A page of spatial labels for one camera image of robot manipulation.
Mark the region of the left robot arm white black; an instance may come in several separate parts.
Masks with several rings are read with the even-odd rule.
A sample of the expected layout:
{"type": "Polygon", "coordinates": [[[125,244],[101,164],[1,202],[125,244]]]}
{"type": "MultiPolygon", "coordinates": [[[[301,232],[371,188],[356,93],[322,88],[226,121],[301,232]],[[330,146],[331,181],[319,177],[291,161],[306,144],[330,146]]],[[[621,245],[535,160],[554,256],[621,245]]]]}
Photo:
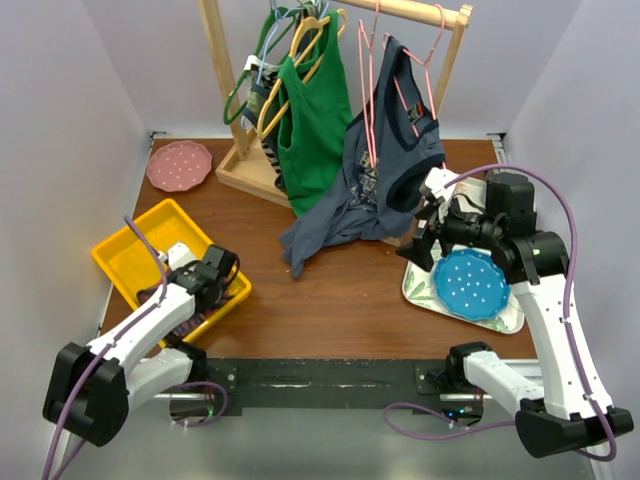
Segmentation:
{"type": "Polygon", "coordinates": [[[57,429],[104,446],[128,414],[155,395],[206,385],[206,354],[175,330],[226,300],[239,257],[211,245],[202,258],[171,251],[168,260],[155,290],[118,326],[85,346],[70,342],[58,352],[42,412],[57,429]]]}

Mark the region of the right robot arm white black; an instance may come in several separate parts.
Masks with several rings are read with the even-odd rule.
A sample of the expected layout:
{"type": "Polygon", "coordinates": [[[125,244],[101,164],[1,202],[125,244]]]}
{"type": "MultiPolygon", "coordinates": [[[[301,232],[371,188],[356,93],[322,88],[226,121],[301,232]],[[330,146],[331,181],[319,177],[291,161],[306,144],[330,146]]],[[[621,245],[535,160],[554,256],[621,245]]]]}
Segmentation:
{"type": "Polygon", "coordinates": [[[456,392],[475,387],[494,398],[533,457],[614,445],[634,421],[604,387],[581,328],[573,293],[577,241],[538,229],[535,174],[498,165],[485,172],[485,199],[475,203],[457,189],[458,174],[431,170],[418,230],[398,254],[429,272],[439,300],[464,319],[491,318],[515,299],[542,379],[527,379],[475,342],[450,350],[446,382],[456,392]]]}

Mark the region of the red tank top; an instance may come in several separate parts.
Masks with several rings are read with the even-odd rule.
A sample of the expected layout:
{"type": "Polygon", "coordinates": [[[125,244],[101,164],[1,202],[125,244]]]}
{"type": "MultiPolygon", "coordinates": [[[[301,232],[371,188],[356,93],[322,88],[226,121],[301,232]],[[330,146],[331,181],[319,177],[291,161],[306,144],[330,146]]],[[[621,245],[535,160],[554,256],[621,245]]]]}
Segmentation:
{"type": "MultiPolygon", "coordinates": [[[[136,293],[136,299],[140,305],[146,302],[153,293],[157,290],[158,286],[152,286],[146,289],[139,290],[136,293]]],[[[175,327],[171,334],[184,339],[186,336],[195,331],[200,325],[202,325],[206,320],[212,317],[215,313],[217,313],[222,307],[224,307],[227,303],[229,303],[234,298],[234,295],[231,295],[225,292],[221,299],[216,302],[214,307],[211,310],[205,312],[195,312],[188,320],[182,322],[177,327],[175,327]]]]}

